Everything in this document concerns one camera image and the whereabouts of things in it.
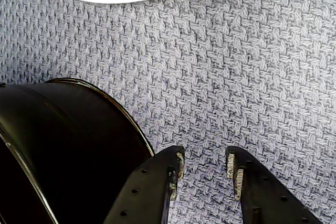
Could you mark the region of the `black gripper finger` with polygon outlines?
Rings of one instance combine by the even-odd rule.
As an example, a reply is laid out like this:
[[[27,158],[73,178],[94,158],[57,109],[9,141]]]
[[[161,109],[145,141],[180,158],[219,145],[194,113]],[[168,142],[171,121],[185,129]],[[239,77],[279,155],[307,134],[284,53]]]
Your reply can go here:
[[[184,175],[182,146],[170,146],[137,167],[128,177],[104,223],[167,223]]]
[[[321,223],[258,159],[238,146],[226,148],[227,178],[243,223]]]

